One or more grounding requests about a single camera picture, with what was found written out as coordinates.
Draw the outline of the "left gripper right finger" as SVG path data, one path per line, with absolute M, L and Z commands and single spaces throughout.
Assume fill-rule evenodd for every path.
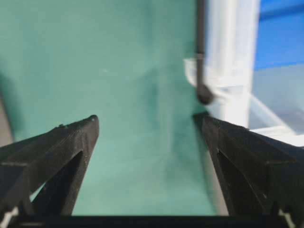
M 228 210 L 244 227 L 304 225 L 304 149 L 211 117 L 193 116 Z

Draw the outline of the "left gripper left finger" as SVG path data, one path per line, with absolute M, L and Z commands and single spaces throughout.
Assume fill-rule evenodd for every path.
M 0 149 L 0 225 L 70 216 L 99 136 L 96 115 Z

